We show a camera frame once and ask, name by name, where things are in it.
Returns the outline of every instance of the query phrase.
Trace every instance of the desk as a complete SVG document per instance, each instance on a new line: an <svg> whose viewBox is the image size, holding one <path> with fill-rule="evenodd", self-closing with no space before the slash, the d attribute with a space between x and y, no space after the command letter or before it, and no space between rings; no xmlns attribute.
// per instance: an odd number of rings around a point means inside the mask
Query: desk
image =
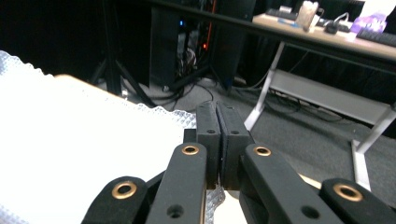
<svg viewBox="0 0 396 224"><path fill-rule="evenodd" d="M396 119L396 103L393 105L382 104L373 100L360 97L345 91L340 91L335 88L319 84L315 81L303 77L297 77L291 73L276 69L277 63L281 56L282 50L286 44L292 45L296 48L306 50L314 50L315 53L328 55L330 57L356 63L362 66L372 67L378 70L386 71L387 73L396 74L396 48L380 45L374 42L356 38L353 33L341 33L337 35L329 35L323 32L323 28L315 27L309 33L304 32L303 29L295 28L286 23L278 22L278 18L268 16L265 14L256 16L253 23L261 25L265 29L274 32L280 32L286 35L293 35L295 38L301 38L304 41L304 46L300 47L295 43L281 42L276 56L268 71L268 76L263 84L262 92L256 106L250 112L245 121L248 130L251 130L259 118L261 112L264 110L265 96L272 88L277 91L285 92L291 96L307 102L314 103L324 108L329 108L335 112L350 116L354 119L359 119L364 122L374 124L371 133L361 143L352 140L352 155L354 160L354 170L356 181L367 189L370 189L370 181L367 174L367 167L364 159L364 153L370 148L374 141L384 132L387 127ZM351 58L349 55L342 53L321 52L315 50L315 45L331 47L335 49L344 49L346 51L355 52L356 55ZM382 62L381 66L376 66L369 63L368 57L376 57Z"/></svg>

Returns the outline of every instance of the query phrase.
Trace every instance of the floor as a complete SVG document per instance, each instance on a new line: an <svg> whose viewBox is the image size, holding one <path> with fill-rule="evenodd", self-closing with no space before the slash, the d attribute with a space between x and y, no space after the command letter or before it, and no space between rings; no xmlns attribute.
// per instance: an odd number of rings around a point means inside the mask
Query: floor
<svg viewBox="0 0 396 224"><path fill-rule="evenodd" d="M123 97L134 103L141 100L125 83ZM151 98L166 97L155 83L142 86ZM245 120L254 107L259 91L237 89L225 91L219 83L202 78L185 87L184 96L175 100L155 100L167 110L194 108L207 101L222 101L231 105ZM354 180L350 142L361 140L370 129L352 120L343 119L323 108L294 101L282 93L272 92L266 107L251 134L257 143L272 146L280 151L286 161L300 174L319 182L335 177ZM396 207L396 140L381 136L366 153L372 193L389 205Z"/></svg>

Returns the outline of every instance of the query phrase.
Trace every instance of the computer tower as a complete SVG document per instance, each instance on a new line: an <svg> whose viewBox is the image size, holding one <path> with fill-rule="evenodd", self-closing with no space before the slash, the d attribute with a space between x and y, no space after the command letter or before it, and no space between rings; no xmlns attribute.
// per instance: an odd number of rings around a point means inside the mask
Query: computer tower
<svg viewBox="0 0 396 224"><path fill-rule="evenodd" d="M169 3L198 10L211 10L209 0L170 0ZM207 51L209 22L160 8L152 9L150 78L165 89L175 91L188 81Z"/></svg>

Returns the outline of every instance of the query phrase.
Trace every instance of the white cloth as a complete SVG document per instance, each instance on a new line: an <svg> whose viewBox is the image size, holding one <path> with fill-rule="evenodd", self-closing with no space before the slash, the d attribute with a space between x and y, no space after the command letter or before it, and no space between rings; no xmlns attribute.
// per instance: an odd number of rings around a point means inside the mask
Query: white cloth
<svg viewBox="0 0 396 224"><path fill-rule="evenodd" d="M0 67L0 223L80 223L109 181L165 170L195 127L193 114L44 76L3 51Z"/></svg>

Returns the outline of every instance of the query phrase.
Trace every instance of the metal table leg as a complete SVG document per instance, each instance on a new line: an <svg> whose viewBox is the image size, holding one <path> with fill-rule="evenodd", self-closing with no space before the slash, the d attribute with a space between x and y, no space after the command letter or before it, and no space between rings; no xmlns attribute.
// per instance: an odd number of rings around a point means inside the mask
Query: metal table leg
<svg viewBox="0 0 396 224"><path fill-rule="evenodd" d="M355 171L355 181L368 190L371 190L371 188L364 153L395 119L396 103L390 106L389 109L382 115L381 119L379 119L379 121L371 130L369 136L367 136L363 142L356 140L352 141L352 157Z"/></svg>
<svg viewBox="0 0 396 224"><path fill-rule="evenodd" d="M259 100L257 101L256 106L254 106L253 110L250 112L249 116L245 120L245 127L251 131L253 128L254 124L256 121L259 119L260 114L264 110L264 100L265 96L267 95L267 92L270 88L271 81L273 80L273 77L275 75L275 70L277 67L277 63L279 62L280 55L282 54L283 48L285 47L285 43L281 42L279 44L279 47L277 48L276 56L271 63L271 67L268 71L268 76L267 79L265 79L264 85L262 86L262 93L260 93Z"/></svg>

